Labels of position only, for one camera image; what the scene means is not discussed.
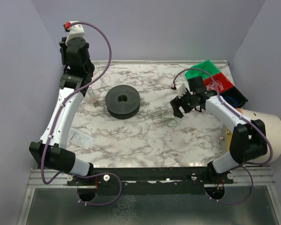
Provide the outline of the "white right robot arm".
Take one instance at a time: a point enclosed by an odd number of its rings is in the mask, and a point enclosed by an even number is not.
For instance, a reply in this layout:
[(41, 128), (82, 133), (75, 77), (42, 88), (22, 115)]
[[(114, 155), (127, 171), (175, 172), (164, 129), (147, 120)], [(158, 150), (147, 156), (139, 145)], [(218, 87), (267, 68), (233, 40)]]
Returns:
[(174, 84), (177, 96), (171, 100), (173, 115), (182, 118), (192, 110), (206, 110), (219, 119), (232, 133), (229, 151), (209, 164), (216, 173), (224, 173), (268, 152), (265, 124), (252, 120), (229, 105), (217, 91), (208, 91), (201, 77), (185, 84)]

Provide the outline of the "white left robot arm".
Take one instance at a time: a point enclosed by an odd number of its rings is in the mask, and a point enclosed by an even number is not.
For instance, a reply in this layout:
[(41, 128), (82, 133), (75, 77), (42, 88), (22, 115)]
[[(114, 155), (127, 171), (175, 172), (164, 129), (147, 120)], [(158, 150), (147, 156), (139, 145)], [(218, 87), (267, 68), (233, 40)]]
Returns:
[(31, 142), (29, 151), (38, 165), (64, 173), (86, 176), (92, 167), (66, 150), (67, 139), (75, 113), (90, 83), (94, 65), (90, 61), (89, 44), (82, 37), (60, 42), (62, 64), (65, 66), (59, 84), (59, 95), (50, 122), (38, 142)]

